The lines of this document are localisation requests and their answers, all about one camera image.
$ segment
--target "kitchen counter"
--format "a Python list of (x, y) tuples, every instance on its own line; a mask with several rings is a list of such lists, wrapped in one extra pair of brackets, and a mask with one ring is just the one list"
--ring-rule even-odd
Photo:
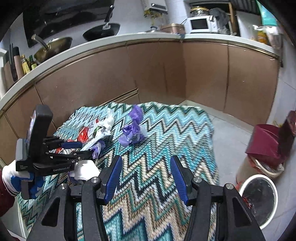
[[(99, 47), (116, 44), (116, 43), (122, 43), (127, 41), (141, 41), (145, 39), (172, 39), (172, 40), (178, 40), (180, 39), (179, 35), (175, 34), (167, 34), (167, 33), (135, 33), (135, 34), (122, 34), (122, 35), (116, 35), (112, 37), (107, 37), (103, 39), (94, 40), (91, 42), (87, 42), (78, 46), (75, 46), (73, 48), (70, 48), (51, 59), (43, 62), (40, 64), (36, 69), (31, 71), (29, 74), (25, 75), (23, 78), (21, 78), (17, 83), (15, 83), (3, 96), (3, 98), (0, 100), (0, 110), (3, 109), (3, 107), (6, 105), (6, 103), (13, 98), (20, 89), (22, 89), (25, 85), (27, 85), (30, 81), (32, 81), (34, 78), (39, 76), (40, 74), (44, 73), (46, 70), (54, 67), (55, 65), (73, 57), (78, 54), (81, 54), (83, 52), (93, 50)], [(256, 49), (259, 51), (262, 51), (264, 53), (270, 54), (272, 56), (278, 56), (278, 51), (271, 46), (268, 46), (266, 44), (253, 41), (250, 39), (245, 39), (242, 37), (237, 36), (231, 36), (231, 35), (224, 35), (224, 34), (186, 34), (184, 41), (204, 41), (204, 42), (219, 42), (224, 44), (233, 44), (237, 46), (247, 46), (251, 49)]]

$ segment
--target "crumpled plastic bag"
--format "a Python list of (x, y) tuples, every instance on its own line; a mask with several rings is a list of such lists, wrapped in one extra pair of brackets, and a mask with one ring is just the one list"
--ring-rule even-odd
[(145, 127), (140, 125), (143, 120), (142, 109), (139, 106), (134, 105), (128, 115), (132, 119), (132, 123), (123, 127), (123, 135), (118, 138), (119, 143), (123, 147), (127, 147), (129, 144), (139, 143), (148, 136)]
[[(89, 124), (89, 126), (85, 126), (85, 131), (87, 130), (87, 141), (83, 142), (85, 145), (81, 148), (80, 151), (90, 149), (98, 140), (111, 135), (111, 128), (114, 125), (114, 111), (110, 108), (107, 109), (107, 116), (105, 119), (95, 119), (93, 122)], [(77, 140), (79, 141), (79, 137), (82, 137), (83, 130), (79, 133)]]
[(92, 157), (93, 159), (97, 159), (100, 155), (101, 150), (105, 148), (105, 142), (103, 140), (99, 140), (98, 143), (94, 144), (90, 150), (94, 150)]

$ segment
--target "blue zigzag blanket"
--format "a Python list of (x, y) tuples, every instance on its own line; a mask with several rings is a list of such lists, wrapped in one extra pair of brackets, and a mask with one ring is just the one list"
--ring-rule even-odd
[[(55, 133), (61, 139), (76, 139), (79, 128), (96, 117), (114, 110), (112, 135), (106, 138), (105, 149), (96, 160), (99, 168), (109, 166), (114, 155), (121, 155), (123, 169), (114, 198), (103, 207), (103, 218), (111, 241), (117, 240), (183, 240), (191, 207), (178, 196), (170, 157), (178, 155), (184, 167), (210, 184), (219, 184), (208, 114), (199, 107), (165, 105), (156, 102), (139, 105), (144, 112), (143, 126), (148, 137), (139, 144), (122, 147), (118, 137), (122, 128), (131, 123), (127, 115), (132, 105), (110, 103), (99, 107), (81, 107)], [(73, 185), (67, 173), (46, 177), (42, 194), (25, 201), (18, 196), (24, 223), (30, 231), (38, 214), (55, 188)], [(215, 210), (212, 210), (209, 240), (214, 238)], [(77, 204), (78, 240), (82, 241), (81, 205)]]

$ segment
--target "blue glove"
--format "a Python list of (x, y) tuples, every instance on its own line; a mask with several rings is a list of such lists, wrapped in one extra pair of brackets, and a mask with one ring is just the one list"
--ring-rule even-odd
[[(2, 170), (2, 180), (10, 195), (16, 196), (21, 191), (21, 181), (32, 181), (34, 173), (17, 172), (15, 170), (15, 160)], [(36, 176), (35, 183), (29, 190), (30, 198), (36, 199), (42, 192), (45, 177)]]

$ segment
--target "microwave door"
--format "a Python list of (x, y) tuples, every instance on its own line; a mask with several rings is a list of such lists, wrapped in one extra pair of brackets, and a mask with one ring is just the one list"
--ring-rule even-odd
[(209, 25), (207, 18), (192, 19), (190, 20), (191, 29), (193, 33), (209, 33)]

